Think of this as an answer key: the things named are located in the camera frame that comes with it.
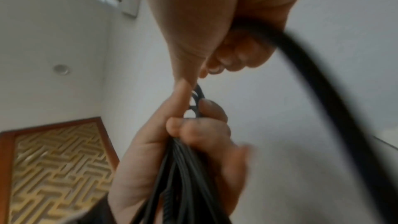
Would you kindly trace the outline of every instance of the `dark sleeve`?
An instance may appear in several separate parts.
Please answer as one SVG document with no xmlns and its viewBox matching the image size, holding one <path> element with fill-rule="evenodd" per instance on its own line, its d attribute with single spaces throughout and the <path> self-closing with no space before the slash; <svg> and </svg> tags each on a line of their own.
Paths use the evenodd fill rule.
<svg viewBox="0 0 398 224">
<path fill-rule="evenodd" d="M 78 224 L 116 224 L 108 204 L 108 194 L 100 199 L 83 217 Z"/>
</svg>

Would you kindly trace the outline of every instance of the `patterned carpet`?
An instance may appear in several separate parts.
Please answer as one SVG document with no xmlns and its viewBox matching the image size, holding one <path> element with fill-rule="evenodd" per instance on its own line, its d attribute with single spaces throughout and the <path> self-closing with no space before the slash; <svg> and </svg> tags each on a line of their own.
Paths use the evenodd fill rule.
<svg viewBox="0 0 398 224">
<path fill-rule="evenodd" d="M 109 189 L 113 170 L 95 123 L 16 139 L 9 224 L 53 224 L 87 209 Z"/>
</svg>

